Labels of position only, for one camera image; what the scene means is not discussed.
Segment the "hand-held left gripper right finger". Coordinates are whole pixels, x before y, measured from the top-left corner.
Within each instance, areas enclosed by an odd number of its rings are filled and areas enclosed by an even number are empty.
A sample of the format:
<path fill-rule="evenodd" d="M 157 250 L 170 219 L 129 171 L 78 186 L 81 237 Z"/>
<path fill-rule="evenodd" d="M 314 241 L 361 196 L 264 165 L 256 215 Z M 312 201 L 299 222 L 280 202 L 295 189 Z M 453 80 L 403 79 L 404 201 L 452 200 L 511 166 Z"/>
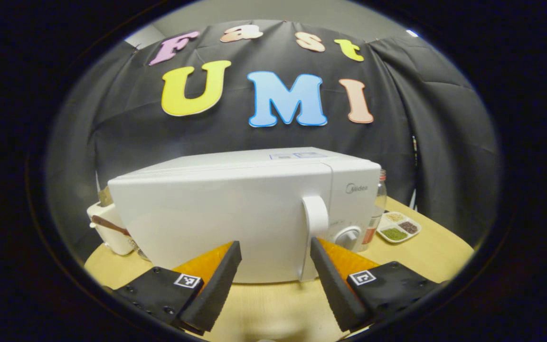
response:
<path fill-rule="evenodd" d="M 378 264 L 322 238 L 311 238 L 310 255 L 341 331 L 391 321 L 443 285 L 397 261 Z"/>

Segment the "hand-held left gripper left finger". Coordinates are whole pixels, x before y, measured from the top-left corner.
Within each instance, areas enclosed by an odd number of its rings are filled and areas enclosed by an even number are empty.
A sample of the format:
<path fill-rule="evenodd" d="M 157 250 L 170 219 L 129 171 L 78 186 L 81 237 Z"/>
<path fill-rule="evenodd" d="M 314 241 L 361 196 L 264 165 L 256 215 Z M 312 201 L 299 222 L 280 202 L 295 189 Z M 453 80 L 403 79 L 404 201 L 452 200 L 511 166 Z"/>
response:
<path fill-rule="evenodd" d="M 172 270 L 154 266 L 112 294 L 166 325 L 206 333 L 221 314 L 241 260 L 240 242 L 228 242 Z"/>

